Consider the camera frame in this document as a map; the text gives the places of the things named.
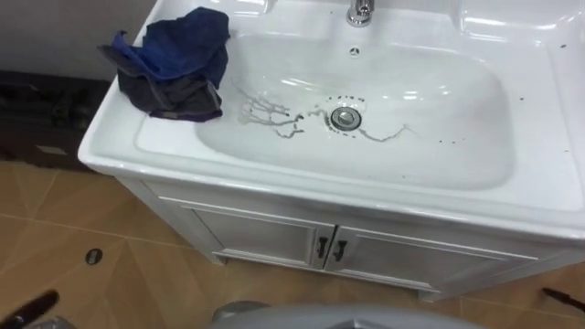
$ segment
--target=white sink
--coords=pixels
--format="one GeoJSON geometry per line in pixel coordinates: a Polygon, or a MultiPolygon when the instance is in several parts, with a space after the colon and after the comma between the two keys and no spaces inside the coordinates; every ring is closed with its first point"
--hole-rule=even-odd
{"type": "Polygon", "coordinates": [[[514,169],[508,96],[479,60],[271,35],[237,37],[229,51],[226,116],[197,129],[216,151],[320,175],[448,189],[498,186],[514,169]],[[361,126],[333,127],[339,107],[358,110],[361,126]]]}
{"type": "Polygon", "coordinates": [[[146,24],[200,5],[229,14],[225,114],[147,118],[114,84],[80,159],[111,175],[585,238],[585,7],[412,3],[423,10],[382,4],[355,28],[349,0],[159,0],[146,24]],[[361,126],[332,127],[339,107],[361,126]]]}

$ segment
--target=floor drain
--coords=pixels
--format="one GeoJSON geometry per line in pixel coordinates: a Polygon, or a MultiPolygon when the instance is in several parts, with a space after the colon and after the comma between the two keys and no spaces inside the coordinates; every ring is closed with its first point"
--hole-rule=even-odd
{"type": "Polygon", "coordinates": [[[101,249],[92,249],[85,254],[85,262],[90,265],[95,265],[103,258],[103,251],[101,249]]]}
{"type": "Polygon", "coordinates": [[[350,107],[340,107],[331,112],[331,123],[340,131],[350,132],[359,127],[362,116],[350,107]]]}

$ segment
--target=cabinet handle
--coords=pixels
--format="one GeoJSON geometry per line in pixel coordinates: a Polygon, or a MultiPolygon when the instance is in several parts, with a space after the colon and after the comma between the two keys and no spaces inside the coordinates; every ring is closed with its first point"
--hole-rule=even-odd
{"type": "Polygon", "coordinates": [[[326,237],[319,238],[319,249],[317,250],[319,254],[319,259],[321,259],[325,255],[325,245],[329,239],[326,237]]]}
{"type": "Polygon", "coordinates": [[[337,246],[339,246],[339,250],[333,254],[335,256],[335,261],[340,261],[344,257],[346,245],[347,241],[337,241],[337,246]]]}

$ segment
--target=cabinet door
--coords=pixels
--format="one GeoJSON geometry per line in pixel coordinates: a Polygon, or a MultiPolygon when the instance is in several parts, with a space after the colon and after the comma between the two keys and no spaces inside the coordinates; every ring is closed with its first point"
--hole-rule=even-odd
{"type": "Polygon", "coordinates": [[[535,258],[341,227],[325,270],[437,291],[458,280],[506,271],[530,260],[535,258]]]}
{"type": "Polygon", "coordinates": [[[222,246],[217,254],[297,267],[323,268],[335,228],[295,218],[191,211],[222,246]]]}

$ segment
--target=dark fabric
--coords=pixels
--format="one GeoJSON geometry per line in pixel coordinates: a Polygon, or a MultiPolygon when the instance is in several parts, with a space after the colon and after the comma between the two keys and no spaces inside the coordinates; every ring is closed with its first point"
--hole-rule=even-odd
{"type": "Polygon", "coordinates": [[[149,25],[141,48],[127,45],[124,31],[112,46],[157,81],[196,75],[218,89],[228,65],[228,24],[226,14],[199,7],[184,17],[149,25]]]}
{"type": "Polygon", "coordinates": [[[220,117],[221,98],[210,82],[195,75],[155,81],[110,46],[98,50],[118,68],[118,84],[132,105],[156,118],[205,122],[220,117]]]}

